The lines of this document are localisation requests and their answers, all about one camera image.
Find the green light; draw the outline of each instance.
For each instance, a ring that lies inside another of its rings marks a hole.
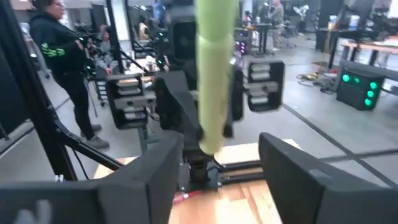
[[[368,97],[370,97],[370,98],[372,98],[372,97],[374,97],[374,93],[373,93],[373,91],[368,91]]]
[[[365,100],[365,105],[366,105],[366,106],[371,106],[371,105],[372,105],[372,101],[369,100],[369,99],[366,99],[366,100]]]
[[[348,82],[349,81],[349,75],[343,75],[343,81]]]
[[[372,89],[372,90],[374,90],[375,88],[377,88],[377,84],[374,83],[374,82],[371,82],[370,86],[371,86],[371,89]]]

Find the wooden board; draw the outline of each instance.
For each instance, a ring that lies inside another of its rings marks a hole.
[[[284,141],[301,149],[292,139]],[[258,144],[226,146],[215,157],[222,164],[256,161],[259,160]],[[128,164],[135,158],[128,157],[118,161]],[[99,179],[111,173],[111,170],[100,165],[94,178]],[[282,224],[267,182],[262,180],[227,185],[217,191],[193,196],[173,207],[169,221],[169,224],[224,223]]]

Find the black hoodie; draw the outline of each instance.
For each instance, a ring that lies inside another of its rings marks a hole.
[[[52,74],[82,71],[84,51],[76,44],[78,36],[46,12],[30,12],[30,36],[42,52]]]

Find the black pole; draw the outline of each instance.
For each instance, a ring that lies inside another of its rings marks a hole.
[[[6,130],[4,130],[4,128],[2,127],[1,122],[0,122],[0,133],[4,136],[4,139],[6,141],[10,140],[10,137],[8,136]]]
[[[67,149],[57,141],[54,122],[57,114],[34,69],[9,1],[0,1],[0,29],[7,31],[7,35],[0,35],[1,70],[13,74],[55,175],[77,180]]]
[[[116,31],[116,21],[114,20],[112,0],[106,0],[106,7],[108,8],[109,21],[111,22],[111,38],[114,45],[114,55],[119,64],[119,72],[124,74],[124,67],[122,63],[122,56],[120,54],[120,43],[118,32]]]
[[[136,50],[136,46],[134,45],[134,33],[132,31],[134,26],[132,25],[130,13],[129,13],[129,0],[124,0],[124,7],[125,7],[125,11],[126,11],[127,25],[129,26],[128,30],[129,30],[131,49],[133,51],[135,51]]]

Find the green foam tube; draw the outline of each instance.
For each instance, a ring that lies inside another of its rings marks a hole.
[[[199,122],[204,131],[200,148],[212,156],[223,147],[238,0],[196,0],[195,5]]]

